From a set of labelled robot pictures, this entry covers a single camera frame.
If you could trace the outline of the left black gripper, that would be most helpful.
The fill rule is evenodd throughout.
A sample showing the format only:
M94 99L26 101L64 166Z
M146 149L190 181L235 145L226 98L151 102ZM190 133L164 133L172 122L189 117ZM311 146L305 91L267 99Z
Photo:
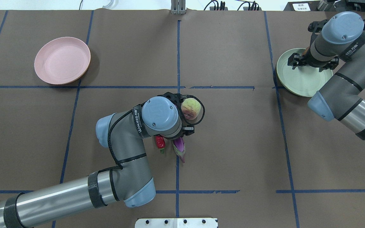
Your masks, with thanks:
M187 125L183 126L180 132L177 134L177 137L184 137L189 136L195 133L195 126L194 125Z

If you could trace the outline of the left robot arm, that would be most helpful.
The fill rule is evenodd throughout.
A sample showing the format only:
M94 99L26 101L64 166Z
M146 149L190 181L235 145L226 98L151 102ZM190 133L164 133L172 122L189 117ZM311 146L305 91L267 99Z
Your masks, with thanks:
M149 203L156 189L143 139L163 136L171 140L193 134L195 124L185 118L181 107L189 98L195 99L167 92L98 120L97 138L110 150L116 165L0 201L0 228L32 228L117 201L130 208Z

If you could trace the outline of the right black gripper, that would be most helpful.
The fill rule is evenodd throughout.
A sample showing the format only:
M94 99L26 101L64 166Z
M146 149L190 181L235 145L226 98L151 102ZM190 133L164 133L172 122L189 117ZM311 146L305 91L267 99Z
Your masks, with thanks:
M311 66L317 68L319 71L334 70L339 65L339 57L335 56L329 61L320 61L312 57L312 55L301 55L299 53L293 53L288 58L288 66L294 70L297 67Z

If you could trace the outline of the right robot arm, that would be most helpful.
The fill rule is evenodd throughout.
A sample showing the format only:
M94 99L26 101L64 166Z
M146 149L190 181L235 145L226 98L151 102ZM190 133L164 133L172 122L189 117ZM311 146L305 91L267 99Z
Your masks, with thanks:
M311 22L310 46L293 53L288 66L311 66L320 71L344 65L308 101L308 107L326 121L338 120L365 141L365 21L355 12L340 12Z

